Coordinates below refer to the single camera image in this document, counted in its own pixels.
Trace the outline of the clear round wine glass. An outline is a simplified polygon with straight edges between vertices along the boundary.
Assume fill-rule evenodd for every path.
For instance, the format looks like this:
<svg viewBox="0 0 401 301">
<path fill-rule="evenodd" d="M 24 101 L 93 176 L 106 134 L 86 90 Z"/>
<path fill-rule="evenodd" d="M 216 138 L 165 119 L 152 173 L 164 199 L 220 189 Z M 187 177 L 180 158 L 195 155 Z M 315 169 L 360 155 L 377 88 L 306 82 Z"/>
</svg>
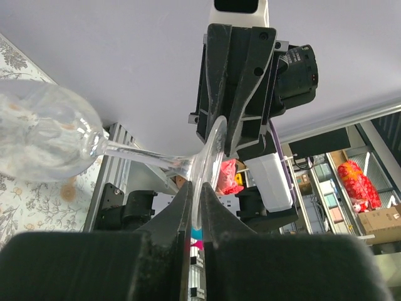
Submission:
<svg viewBox="0 0 401 301">
<path fill-rule="evenodd" d="M 216 187 L 227 135 L 218 117 L 196 155 L 170 156 L 112 142 L 96 110 L 71 90 L 48 82 L 1 82 L 1 173 L 24 181 L 50 182 L 76 176 L 100 156 L 164 168 L 193 183 L 192 225 L 201 228 L 201 189 Z"/>
</svg>

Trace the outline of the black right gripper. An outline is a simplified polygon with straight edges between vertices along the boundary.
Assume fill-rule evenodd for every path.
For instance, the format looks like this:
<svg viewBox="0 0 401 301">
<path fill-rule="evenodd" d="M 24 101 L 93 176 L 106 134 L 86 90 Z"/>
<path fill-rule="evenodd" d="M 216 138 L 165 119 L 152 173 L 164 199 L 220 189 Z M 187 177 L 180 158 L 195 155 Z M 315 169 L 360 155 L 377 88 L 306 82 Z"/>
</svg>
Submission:
<svg viewBox="0 0 401 301">
<path fill-rule="evenodd" d="M 274 28 L 210 24 L 190 119 L 205 142 L 216 119 L 228 117 L 225 155 L 265 156 L 276 152 L 271 118 L 310 103 L 317 87 L 318 67 L 310 45 L 279 41 Z"/>
</svg>

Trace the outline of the red patterned bag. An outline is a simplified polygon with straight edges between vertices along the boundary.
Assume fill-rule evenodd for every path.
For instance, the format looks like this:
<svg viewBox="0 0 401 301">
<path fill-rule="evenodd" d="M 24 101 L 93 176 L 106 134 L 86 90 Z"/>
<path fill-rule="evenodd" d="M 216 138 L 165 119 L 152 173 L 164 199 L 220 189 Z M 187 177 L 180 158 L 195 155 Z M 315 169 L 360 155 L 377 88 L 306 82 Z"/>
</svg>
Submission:
<svg viewBox="0 0 401 301">
<path fill-rule="evenodd" d="M 356 201 L 367 201 L 368 209 L 378 209 L 382 206 L 380 196 L 371 180 L 364 175 L 359 165 L 352 160 L 337 167 L 338 175 L 348 196 Z"/>
</svg>

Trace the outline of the cardboard box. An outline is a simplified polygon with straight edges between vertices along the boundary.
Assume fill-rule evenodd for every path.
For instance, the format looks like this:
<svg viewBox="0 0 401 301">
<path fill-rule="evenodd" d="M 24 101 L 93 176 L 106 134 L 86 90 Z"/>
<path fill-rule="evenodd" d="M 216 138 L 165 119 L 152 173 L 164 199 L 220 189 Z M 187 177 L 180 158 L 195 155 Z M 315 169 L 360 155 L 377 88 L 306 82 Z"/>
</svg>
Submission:
<svg viewBox="0 0 401 301">
<path fill-rule="evenodd" d="M 400 241 L 400 205 L 358 214 L 365 235 L 374 235 L 366 240 L 369 245 Z"/>
</svg>

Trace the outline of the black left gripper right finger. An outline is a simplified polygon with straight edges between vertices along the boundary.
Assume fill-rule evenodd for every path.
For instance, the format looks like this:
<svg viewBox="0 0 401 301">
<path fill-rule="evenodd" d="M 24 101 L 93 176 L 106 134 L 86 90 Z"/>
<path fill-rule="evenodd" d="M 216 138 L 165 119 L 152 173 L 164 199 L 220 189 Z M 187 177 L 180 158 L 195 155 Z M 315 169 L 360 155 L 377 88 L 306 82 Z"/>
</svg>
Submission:
<svg viewBox="0 0 401 301">
<path fill-rule="evenodd" d="M 270 235 L 237 219 L 204 184 L 208 300 L 391 300 L 368 246 L 350 235 Z"/>
</svg>

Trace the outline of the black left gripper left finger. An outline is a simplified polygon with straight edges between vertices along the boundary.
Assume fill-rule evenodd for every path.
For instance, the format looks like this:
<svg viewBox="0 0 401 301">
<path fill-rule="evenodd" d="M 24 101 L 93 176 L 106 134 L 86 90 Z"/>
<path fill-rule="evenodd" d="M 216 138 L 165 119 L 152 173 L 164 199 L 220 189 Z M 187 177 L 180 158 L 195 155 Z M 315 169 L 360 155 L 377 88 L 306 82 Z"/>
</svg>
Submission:
<svg viewBox="0 0 401 301">
<path fill-rule="evenodd" d="M 186 300 L 193 187 L 135 231 L 25 232 L 1 250 L 2 300 Z"/>
</svg>

